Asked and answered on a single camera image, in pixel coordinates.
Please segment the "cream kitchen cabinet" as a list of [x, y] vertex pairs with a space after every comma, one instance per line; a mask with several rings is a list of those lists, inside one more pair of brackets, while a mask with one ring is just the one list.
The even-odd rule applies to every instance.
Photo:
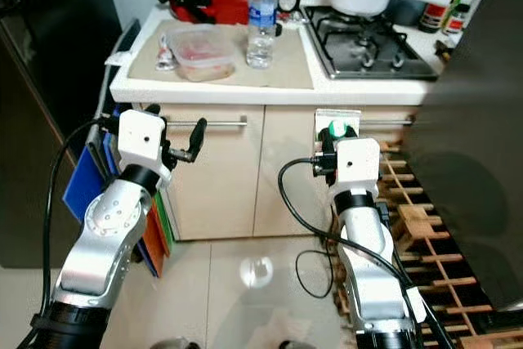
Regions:
[[[238, 121], [245, 128], [207, 128], [197, 162], [181, 163], [168, 187], [176, 233], [183, 240], [303, 235], [304, 229], [284, 206], [276, 182], [291, 159], [314, 154], [317, 109], [361, 110], [362, 119], [413, 119], [432, 83], [421, 80], [330, 79], [303, 25], [298, 32], [306, 50], [313, 87], [232, 87], [210, 83], [154, 83], [127, 76], [131, 62], [150, 33], [173, 20], [156, 8], [136, 35], [124, 67], [110, 91], [119, 103], [142, 109], [159, 104], [168, 121]], [[168, 126], [169, 140], [183, 146], [191, 129]], [[359, 134], [382, 142], [399, 140], [407, 126], [360, 128]]]

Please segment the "small grey fridge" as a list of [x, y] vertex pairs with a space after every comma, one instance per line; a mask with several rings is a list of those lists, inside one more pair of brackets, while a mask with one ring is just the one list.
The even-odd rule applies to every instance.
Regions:
[[406, 139], [496, 311], [523, 311], [523, 0], [481, 0]]

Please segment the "clear plastic water bottle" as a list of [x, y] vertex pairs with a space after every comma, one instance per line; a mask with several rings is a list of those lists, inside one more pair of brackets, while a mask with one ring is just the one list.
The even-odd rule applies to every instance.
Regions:
[[268, 69], [273, 61], [278, 0], [248, 0], [248, 42], [245, 59], [254, 69]]

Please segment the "small red white packet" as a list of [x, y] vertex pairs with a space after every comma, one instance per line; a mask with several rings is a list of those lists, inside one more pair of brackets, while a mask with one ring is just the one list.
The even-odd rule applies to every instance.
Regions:
[[160, 40], [159, 50], [157, 55], [156, 65], [154, 66], [157, 71], [175, 71], [178, 64], [176, 59], [173, 58], [171, 47], [168, 46], [168, 43], [165, 40]]

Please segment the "orange board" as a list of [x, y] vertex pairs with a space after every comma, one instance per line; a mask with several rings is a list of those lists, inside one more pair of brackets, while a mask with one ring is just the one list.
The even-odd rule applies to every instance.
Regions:
[[142, 234], [139, 249], [150, 273], [156, 278], [162, 278], [164, 259], [167, 256], [164, 252], [167, 241], [160, 228], [159, 216], [154, 206], [150, 206], [147, 211], [145, 224], [145, 233]]

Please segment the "grey robot right leg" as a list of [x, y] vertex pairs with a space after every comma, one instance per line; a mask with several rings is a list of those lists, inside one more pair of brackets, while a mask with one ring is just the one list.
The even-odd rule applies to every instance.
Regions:
[[298, 341], [298, 339], [284, 339], [277, 345], [276, 349], [318, 349], [309, 342]]

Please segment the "clear plastic food container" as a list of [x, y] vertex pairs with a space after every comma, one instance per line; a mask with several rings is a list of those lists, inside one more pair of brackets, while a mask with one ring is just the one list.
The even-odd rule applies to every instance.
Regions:
[[165, 38], [184, 80], [206, 83], [235, 73], [232, 43], [216, 25], [178, 25]]

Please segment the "grey robot left leg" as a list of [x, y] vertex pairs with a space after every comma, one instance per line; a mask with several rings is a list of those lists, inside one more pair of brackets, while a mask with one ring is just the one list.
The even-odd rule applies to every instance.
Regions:
[[174, 337], [153, 342], [147, 349], [201, 349], [201, 346], [188, 337]]

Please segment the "beige counter mat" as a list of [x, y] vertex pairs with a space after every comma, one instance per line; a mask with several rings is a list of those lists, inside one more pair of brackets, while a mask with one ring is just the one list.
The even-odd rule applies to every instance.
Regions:
[[[167, 41], [165, 32], [178, 25], [191, 25], [178, 20], [167, 20], [158, 25], [143, 43], [138, 55], [131, 62], [127, 76], [131, 79], [154, 81], [154, 83], [190, 83], [175, 71], [157, 71], [160, 40]], [[248, 31], [245, 25], [217, 25], [230, 39], [235, 58], [235, 73], [228, 78], [206, 81], [232, 87], [275, 87], [291, 90], [310, 90], [313, 87], [306, 62], [306, 50], [298, 32], [283, 33], [274, 40], [273, 61], [268, 69], [254, 69], [247, 65], [246, 45]]]

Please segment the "black gas hob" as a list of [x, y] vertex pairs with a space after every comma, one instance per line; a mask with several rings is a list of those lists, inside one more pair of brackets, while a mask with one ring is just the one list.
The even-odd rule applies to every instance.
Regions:
[[302, 9], [304, 30], [330, 79], [437, 80], [438, 73], [384, 16], [349, 16], [331, 6]]

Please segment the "small dark sauce bottle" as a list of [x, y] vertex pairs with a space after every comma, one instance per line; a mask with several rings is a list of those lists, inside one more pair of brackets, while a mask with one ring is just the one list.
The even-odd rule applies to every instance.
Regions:
[[463, 31], [464, 23], [472, 6], [468, 2], [460, 2], [449, 12], [447, 19], [442, 24], [442, 32], [447, 35], [457, 34]]

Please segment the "green board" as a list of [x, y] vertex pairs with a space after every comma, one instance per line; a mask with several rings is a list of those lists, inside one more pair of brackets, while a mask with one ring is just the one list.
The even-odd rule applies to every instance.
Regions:
[[171, 219], [168, 217], [168, 204], [164, 196], [165, 192], [161, 190], [158, 190], [156, 193], [154, 193], [154, 206], [156, 207], [164, 236], [166, 247], [165, 256], [169, 257], [172, 255], [173, 244], [175, 243], [175, 234], [173, 234]]

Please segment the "tall black refrigerator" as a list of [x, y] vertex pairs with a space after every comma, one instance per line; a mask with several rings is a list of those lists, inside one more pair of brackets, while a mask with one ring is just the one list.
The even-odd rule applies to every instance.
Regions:
[[62, 264], [79, 225], [62, 193], [83, 148], [70, 133], [94, 117], [105, 59], [120, 38], [113, 0], [1, 0], [10, 39], [1, 65], [0, 154], [5, 268], [42, 264], [42, 214], [52, 160], [69, 143], [55, 188], [50, 258]]

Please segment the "grey robot leg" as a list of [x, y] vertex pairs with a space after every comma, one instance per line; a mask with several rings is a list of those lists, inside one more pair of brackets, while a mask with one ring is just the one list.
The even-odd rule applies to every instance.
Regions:
[[147, 349], [201, 349], [201, 346], [188, 337], [174, 337], [153, 342]]
[[277, 345], [276, 349], [318, 349], [309, 342], [298, 341], [298, 339], [284, 339]]

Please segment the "wooden slatted rack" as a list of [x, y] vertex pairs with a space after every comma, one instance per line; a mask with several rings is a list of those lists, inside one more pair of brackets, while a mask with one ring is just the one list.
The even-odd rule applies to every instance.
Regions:
[[523, 311], [497, 311], [409, 163], [380, 144], [378, 197], [330, 199], [359, 349], [523, 349]]

